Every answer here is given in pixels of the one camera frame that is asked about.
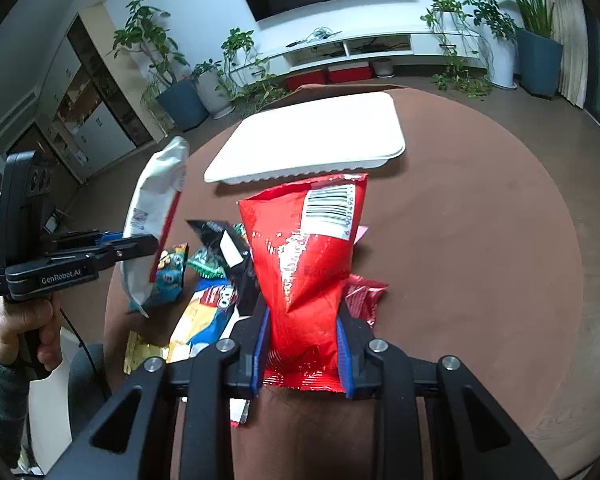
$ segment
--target white snack bag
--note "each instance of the white snack bag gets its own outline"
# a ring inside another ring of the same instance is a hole
[[[142,306],[154,286],[157,256],[162,252],[180,199],[188,158],[189,143],[182,137],[174,137],[161,152],[154,153],[140,174],[126,214],[123,237],[153,235],[158,240],[158,250],[152,256],[121,264],[122,288],[145,317],[149,316]]]

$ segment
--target curtain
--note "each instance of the curtain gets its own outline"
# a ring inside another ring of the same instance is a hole
[[[587,94],[589,40],[582,0],[555,2],[553,39],[563,45],[558,92],[571,104],[582,108]]]

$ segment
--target metal screw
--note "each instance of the metal screw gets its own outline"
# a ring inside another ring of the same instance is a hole
[[[162,359],[160,359],[159,357],[149,357],[144,362],[144,369],[147,372],[155,372],[156,370],[159,370],[160,368],[162,368]]]
[[[229,352],[235,348],[235,341],[233,339],[221,339],[216,343],[216,348],[221,352]]]
[[[442,358],[442,365],[447,370],[458,370],[460,367],[460,359],[453,355],[447,355]]]
[[[371,348],[373,352],[380,353],[389,348],[389,343],[384,339],[372,339],[369,341],[369,348]]]

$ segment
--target green wrapper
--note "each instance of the green wrapper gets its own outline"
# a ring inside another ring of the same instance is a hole
[[[247,240],[247,229],[244,228],[244,224],[242,222],[234,224],[234,231],[242,237],[247,245],[249,245],[249,241]]]
[[[195,270],[202,278],[212,280],[214,278],[226,278],[224,269],[218,259],[205,247],[198,249],[196,253],[187,260],[187,265]]]

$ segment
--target white tray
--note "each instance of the white tray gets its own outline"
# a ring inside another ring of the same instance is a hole
[[[405,148],[389,94],[331,97],[247,117],[206,168],[205,182],[377,168]]]

